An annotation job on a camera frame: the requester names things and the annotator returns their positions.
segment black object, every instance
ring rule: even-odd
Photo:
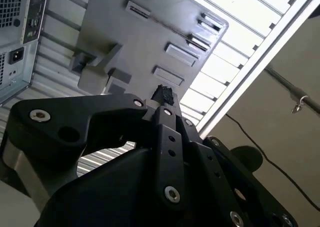
[[[260,151],[252,146],[239,146],[233,148],[231,153],[251,172],[257,171],[264,158]]]
[[[244,133],[244,135],[255,145],[255,147],[260,151],[260,153],[263,155],[263,157],[265,158],[265,160],[271,164],[273,167],[275,167],[278,171],[280,171],[296,188],[297,190],[303,195],[303,197],[309,202],[310,205],[312,205],[312,207],[314,207],[317,211],[320,212],[320,207],[318,207],[310,198],[309,196],[303,191],[303,189],[282,169],[280,168],[277,164],[275,164],[273,161],[271,161],[268,156],[266,155],[266,153],[264,152],[264,150],[257,144],[257,142],[255,142],[250,135],[245,131],[245,129],[241,126],[241,124],[236,121],[234,118],[232,118],[230,115],[226,114],[225,116],[227,116],[230,120],[232,120],[234,123],[236,123],[240,130]]]
[[[1,160],[11,161],[12,147],[23,151],[34,169],[30,177],[57,189],[36,227],[298,226],[218,139],[202,141],[195,126],[181,116],[177,96],[168,98],[164,87],[159,88],[148,101],[115,94],[24,100],[11,108]],[[166,93],[163,99],[159,93]],[[32,120],[34,109],[48,112],[47,122]],[[136,142],[135,149],[57,186],[59,175],[76,172],[80,156],[126,141]],[[4,162],[2,168],[9,169]],[[32,189],[27,169],[17,169],[36,200],[42,188]],[[1,176],[12,185],[18,181],[8,180],[14,178],[17,175],[9,172]]]
[[[320,6],[318,6],[313,12],[312,14],[310,14],[310,16],[308,17],[308,19],[312,19],[314,17],[318,17],[320,15]]]
[[[21,22],[20,22],[20,20],[17,19],[17,18],[13,21],[13,26],[15,26],[15,27],[19,27],[20,24],[21,24]]]
[[[13,65],[24,58],[25,48],[21,47],[9,53],[9,65]]]

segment gray metal plate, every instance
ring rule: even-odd
[[[0,104],[30,84],[37,46],[38,41],[34,40],[24,45],[18,43],[0,49],[0,56],[4,57],[3,59],[1,58],[0,76],[2,76],[2,79],[0,84]],[[21,47],[24,48],[23,59],[14,64],[8,64],[9,53]]]
[[[19,43],[28,0],[0,0],[0,48]]]
[[[152,19],[142,20],[126,11],[128,1],[149,10]],[[132,75],[127,93],[149,99],[157,86],[162,84],[172,87],[182,98],[228,28],[228,23],[211,13],[223,29],[219,34],[209,33],[198,25],[202,13],[209,11],[193,0],[89,0],[77,47],[94,56],[101,56],[106,55],[115,44],[121,44],[120,56],[111,64],[111,68]],[[167,27],[154,19],[165,23]],[[212,42],[211,48],[199,52],[168,27],[184,35],[206,36]],[[190,66],[170,56],[165,51],[169,43],[192,53],[198,60]],[[181,77],[184,82],[180,86],[171,86],[153,75],[156,66]]]

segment screw hole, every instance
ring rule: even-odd
[[[215,174],[215,176],[216,176],[218,179],[221,178],[221,175],[220,175],[220,173],[219,173],[218,171],[214,172],[214,174]]]
[[[77,142],[80,139],[79,132],[76,129],[68,126],[60,128],[58,131],[58,136],[61,140],[70,143]]]
[[[40,118],[40,119],[43,119],[44,117],[46,117],[46,115],[44,113],[42,113],[42,112],[35,113],[35,116]]]
[[[176,156],[176,152],[174,152],[172,149],[168,150],[169,155],[171,155],[172,157]]]
[[[174,200],[177,199],[177,195],[176,195],[176,193],[175,193],[172,189],[169,190],[169,195],[170,195]]]
[[[176,139],[173,136],[169,136],[169,140],[171,140],[172,142],[176,142]]]
[[[234,221],[235,221],[237,224],[240,223],[240,219],[239,219],[237,216],[235,216],[235,217],[233,217],[233,218],[234,218]]]

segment silver metal part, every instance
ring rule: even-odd
[[[30,119],[36,122],[48,122],[51,119],[51,115],[43,109],[34,109],[29,114]]]
[[[134,100],[134,104],[136,105],[136,106],[139,106],[139,107],[142,107],[144,104],[143,103],[141,103],[139,100]]]
[[[237,188],[234,189],[235,194],[242,199],[243,201],[247,201],[246,197],[243,195],[243,193],[241,193],[240,190],[238,190]]]
[[[16,171],[40,212],[58,189],[78,177],[76,163],[65,172],[50,170],[26,156],[9,139],[4,146],[2,158],[9,168]]]
[[[294,226],[288,216],[286,216],[286,215],[284,214],[284,215],[282,215],[282,217],[283,217],[284,221],[285,221],[290,227],[293,227],[293,226]]]
[[[217,140],[215,140],[215,139],[212,139],[211,141],[213,142],[213,144],[214,144],[215,146],[219,146],[219,145],[220,145],[219,142],[218,142]]]
[[[178,190],[172,186],[165,187],[164,195],[171,203],[177,204],[180,202],[180,194]]]
[[[101,18],[101,9],[112,11]],[[218,32],[198,24],[202,13],[220,24]],[[108,55],[115,43],[122,43],[118,58],[104,69],[106,73],[113,68],[128,72],[132,78],[127,90],[143,100],[149,99],[158,85],[174,88],[182,98],[227,29],[225,20],[194,0],[89,0],[75,47],[98,58]],[[210,48],[190,47],[187,33],[211,43]],[[154,75],[156,66],[166,71],[161,78]]]
[[[30,84],[37,47],[38,40],[34,40],[24,45],[17,43],[0,48],[0,56],[4,55],[4,61],[0,64],[0,70],[3,73],[3,76],[0,76],[0,103],[5,102]],[[24,48],[23,59],[9,64],[10,52],[20,48]]]
[[[211,4],[206,0],[198,0],[198,2],[203,5]],[[319,6],[319,3],[320,0],[296,0],[292,4],[289,10],[267,35],[263,44],[252,54],[247,63],[243,65],[239,74],[237,74],[225,91],[217,98],[212,107],[205,112],[206,114],[196,126],[201,138],[204,139],[212,131],[214,126],[252,84],[266,65],[270,63],[288,39],[291,38],[315,8]],[[314,101],[310,101],[309,98],[307,100],[312,103],[312,109],[317,107]]]
[[[244,227],[244,221],[237,212],[231,211],[230,218],[236,227]]]
[[[188,125],[188,126],[192,126],[193,124],[192,124],[192,122],[189,120],[189,119],[185,119],[185,122],[186,122],[186,124]]]
[[[164,112],[168,115],[168,116],[171,116],[172,115],[172,113],[171,113],[171,111],[170,110],[168,110],[168,109],[164,109]]]
[[[300,99],[300,102],[297,103],[297,104],[295,105],[295,107],[291,110],[291,113],[292,113],[292,114],[298,113],[299,111],[302,110],[302,106],[305,104],[305,103],[304,103],[304,98],[307,98],[307,97],[308,97],[308,95],[305,95],[305,96],[303,96],[303,97]]]

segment black metal bracket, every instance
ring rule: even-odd
[[[147,101],[119,94],[12,107],[0,148],[0,169],[8,171],[0,177],[35,201],[37,227],[298,226],[219,140],[202,141],[177,96],[163,90]],[[81,156],[126,141],[136,148],[73,177]]]

